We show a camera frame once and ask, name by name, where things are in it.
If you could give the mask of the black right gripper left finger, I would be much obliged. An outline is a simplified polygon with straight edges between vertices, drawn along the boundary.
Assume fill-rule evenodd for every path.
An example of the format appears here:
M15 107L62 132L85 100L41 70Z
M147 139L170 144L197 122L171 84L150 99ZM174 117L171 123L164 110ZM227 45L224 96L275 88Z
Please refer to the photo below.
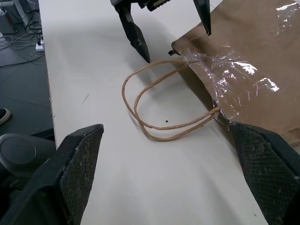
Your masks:
M60 146L38 136L0 138L0 222L78 225L89 200L104 127L67 135Z

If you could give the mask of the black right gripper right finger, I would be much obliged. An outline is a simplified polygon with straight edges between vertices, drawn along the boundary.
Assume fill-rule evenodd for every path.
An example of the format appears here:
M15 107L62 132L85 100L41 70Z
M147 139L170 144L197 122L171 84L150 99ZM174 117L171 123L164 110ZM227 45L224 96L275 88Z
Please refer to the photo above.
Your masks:
M277 133L230 122L244 178L269 225L300 223L300 156Z

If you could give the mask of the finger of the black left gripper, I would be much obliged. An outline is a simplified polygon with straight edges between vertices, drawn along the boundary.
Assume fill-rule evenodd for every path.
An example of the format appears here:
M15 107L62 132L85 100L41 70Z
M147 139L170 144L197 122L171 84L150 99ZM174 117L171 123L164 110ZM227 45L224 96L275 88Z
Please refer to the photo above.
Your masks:
M211 35L211 19L210 19L210 1L209 0L193 0L196 10L205 28L206 34Z
M119 14L120 21L130 44L147 63L150 63L150 54L143 33L135 24L131 15L131 2L118 2L114 5L114 8Z

